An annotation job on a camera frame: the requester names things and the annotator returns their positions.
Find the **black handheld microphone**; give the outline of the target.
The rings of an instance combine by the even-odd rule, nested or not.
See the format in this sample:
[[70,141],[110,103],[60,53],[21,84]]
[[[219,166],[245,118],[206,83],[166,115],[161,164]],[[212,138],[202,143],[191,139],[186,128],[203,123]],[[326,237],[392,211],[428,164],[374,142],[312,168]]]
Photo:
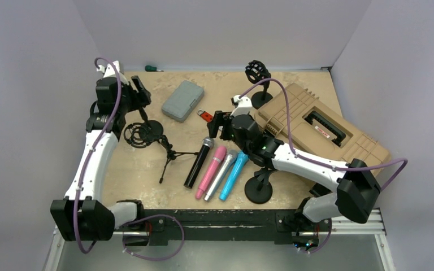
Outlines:
[[194,186],[194,183],[198,177],[198,174],[210,152],[210,150],[214,146],[214,140],[210,137],[205,137],[202,142],[202,147],[197,153],[197,157],[189,171],[189,174],[184,181],[184,187],[188,189],[192,189]]

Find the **pink microphone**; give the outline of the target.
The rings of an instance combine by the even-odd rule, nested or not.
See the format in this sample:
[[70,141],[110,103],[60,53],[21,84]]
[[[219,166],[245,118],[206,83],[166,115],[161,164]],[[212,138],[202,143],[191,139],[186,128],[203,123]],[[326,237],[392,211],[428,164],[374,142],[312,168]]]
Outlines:
[[207,167],[207,170],[201,179],[201,182],[198,186],[197,192],[195,194],[196,199],[201,199],[206,192],[209,184],[215,176],[216,171],[218,170],[222,160],[224,159],[227,153],[227,148],[225,146],[219,146],[214,155],[212,157],[210,165]]

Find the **blue microphone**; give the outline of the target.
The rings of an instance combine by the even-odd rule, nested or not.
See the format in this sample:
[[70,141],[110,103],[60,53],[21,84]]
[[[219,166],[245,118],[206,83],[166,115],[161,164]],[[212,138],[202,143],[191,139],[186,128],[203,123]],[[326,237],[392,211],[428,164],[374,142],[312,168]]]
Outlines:
[[244,166],[248,162],[249,158],[247,154],[245,154],[243,151],[240,151],[237,155],[237,159],[233,165],[233,168],[224,184],[224,187],[219,195],[219,199],[221,201],[226,201],[232,192]]

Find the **black tripod shock-mount stand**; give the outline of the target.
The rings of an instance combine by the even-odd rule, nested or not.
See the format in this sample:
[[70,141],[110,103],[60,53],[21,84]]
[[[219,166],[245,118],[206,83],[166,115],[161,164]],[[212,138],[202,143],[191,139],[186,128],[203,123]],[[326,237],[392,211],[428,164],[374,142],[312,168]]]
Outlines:
[[124,140],[134,148],[146,148],[153,142],[159,143],[166,151],[166,163],[164,165],[159,183],[163,182],[168,164],[183,155],[198,155],[198,152],[177,152],[173,149],[168,138],[164,135],[164,129],[160,122],[149,120],[144,123],[131,123],[124,130]]

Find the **silver microphone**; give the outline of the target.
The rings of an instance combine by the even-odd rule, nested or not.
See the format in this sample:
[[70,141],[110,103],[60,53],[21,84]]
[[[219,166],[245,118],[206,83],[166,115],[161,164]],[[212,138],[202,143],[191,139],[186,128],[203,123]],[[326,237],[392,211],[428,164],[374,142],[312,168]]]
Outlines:
[[213,197],[213,195],[215,194],[215,192],[219,188],[223,178],[227,174],[229,168],[235,162],[237,155],[238,155],[238,152],[236,150],[227,151],[227,153],[226,153],[226,155],[225,155],[225,157],[224,157],[224,159],[223,159],[223,161],[219,167],[219,170],[217,171],[216,175],[212,179],[210,186],[207,188],[207,190],[205,192],[205,195],[203,197],[203,199],[205,201],[208,202]]

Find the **round-base mic stand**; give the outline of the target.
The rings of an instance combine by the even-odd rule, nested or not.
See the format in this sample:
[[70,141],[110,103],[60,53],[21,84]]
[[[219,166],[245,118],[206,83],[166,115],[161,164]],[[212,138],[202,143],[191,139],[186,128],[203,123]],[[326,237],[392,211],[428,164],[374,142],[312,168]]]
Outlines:
[[246,197],[255,204],[267,203],[273,194],[273,188],[270,183],[270,176],[275,169],[262,168],[250,178],[244,187]]
[[138,111],[143,120],[137,132],[140,139],[145,143],[152,143],[160,139],[164,131],[162,124],[156,120],[149,120],[143,108],[140,108]]

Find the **shock-mount mic stand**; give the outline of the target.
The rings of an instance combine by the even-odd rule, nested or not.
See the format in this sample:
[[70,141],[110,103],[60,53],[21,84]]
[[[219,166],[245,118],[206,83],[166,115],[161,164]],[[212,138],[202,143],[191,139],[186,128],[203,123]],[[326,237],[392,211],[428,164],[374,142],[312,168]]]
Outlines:
[[[245,74],[248,81],[252,84],[257,84],[264,79],[271,78],[271,74],[266,66],[258,60],[253,60],[248,63],[245,67]],[[272,94],[268,92],[270,86],[269,81],[261,82],[259,86],[262,86],[263,90],[255,92],[251,97],[251,102],[255,109],[261,108],[273,98]]]

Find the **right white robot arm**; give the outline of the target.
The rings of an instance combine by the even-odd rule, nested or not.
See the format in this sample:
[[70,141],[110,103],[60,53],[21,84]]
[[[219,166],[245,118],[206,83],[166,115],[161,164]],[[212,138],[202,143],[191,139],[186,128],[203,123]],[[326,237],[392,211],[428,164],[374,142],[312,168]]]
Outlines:
[[338,216],[360,224],[368,221],[381,187],[364,161],[353,159],[347,163],[300,151],[266,135],[249,114],[231,116],[216,111],[207,128],[211,138],[233,141],[254,164],[294,173],[330,191],[302,203],[301,210],[294,215],[300,229],[307,230],[316,222]]

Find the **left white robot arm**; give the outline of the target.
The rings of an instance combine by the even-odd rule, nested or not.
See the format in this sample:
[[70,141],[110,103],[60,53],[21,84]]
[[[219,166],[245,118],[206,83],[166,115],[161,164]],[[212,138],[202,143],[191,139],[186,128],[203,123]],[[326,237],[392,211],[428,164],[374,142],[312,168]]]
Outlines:
[[65,241],[107,241],[114,230],[126,225],[133,231],[146,223],[139,200],[120,200],[107,208],[101,203],[107,167],[125,128],[125,115],[151,102],[150,92],[138,76],[121,83],[121,98],[114,118],[111,113],[117,99],[116,77],[96,82],[97,100],[90,106],[86,122],[86,142],[78,171],[63,199],[53,200],[50,212]]

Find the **red adjustable wrench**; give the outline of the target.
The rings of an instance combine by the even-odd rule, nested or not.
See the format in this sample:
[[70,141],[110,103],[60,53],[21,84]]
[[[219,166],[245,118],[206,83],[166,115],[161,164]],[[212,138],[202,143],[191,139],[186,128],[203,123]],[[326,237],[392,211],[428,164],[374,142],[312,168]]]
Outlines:
[[210,123],[213,120],[213,115],[205,110],[197,110],[197,115],[207,123]]

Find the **grey plastic case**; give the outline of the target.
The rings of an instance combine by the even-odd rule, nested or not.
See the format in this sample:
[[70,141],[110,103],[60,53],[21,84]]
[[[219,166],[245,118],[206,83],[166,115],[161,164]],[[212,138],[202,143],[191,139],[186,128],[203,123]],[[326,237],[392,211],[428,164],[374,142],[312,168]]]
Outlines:
[[203,87],[183,81],[163,103],[161,111],[165,116],[183,123],[205,95]]

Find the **tan plastic tool case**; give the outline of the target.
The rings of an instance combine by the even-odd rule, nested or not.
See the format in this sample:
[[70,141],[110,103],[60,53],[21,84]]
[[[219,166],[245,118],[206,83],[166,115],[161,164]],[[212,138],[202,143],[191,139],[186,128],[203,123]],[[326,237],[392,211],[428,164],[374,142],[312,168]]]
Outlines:
[[254,113],[260,128],[295,148],[329,160],[359,159],[367,166],[391,161],[390,152],[326,106],[307,89],[292,83]]

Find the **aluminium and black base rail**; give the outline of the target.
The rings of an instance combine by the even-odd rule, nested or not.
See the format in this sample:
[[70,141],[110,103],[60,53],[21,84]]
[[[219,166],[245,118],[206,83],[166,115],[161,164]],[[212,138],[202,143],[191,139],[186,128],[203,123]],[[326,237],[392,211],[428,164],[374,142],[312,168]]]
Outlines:
[[131,246],[165,246],[169,241],[249,241],[292,244],[310,249],[323,244],[328,234],[384,234],[378,209],[365,224],[345,217],[317,224],[303,222],[293,209],[143,209],[137,223],[123,225],[113,235],[125,236]]

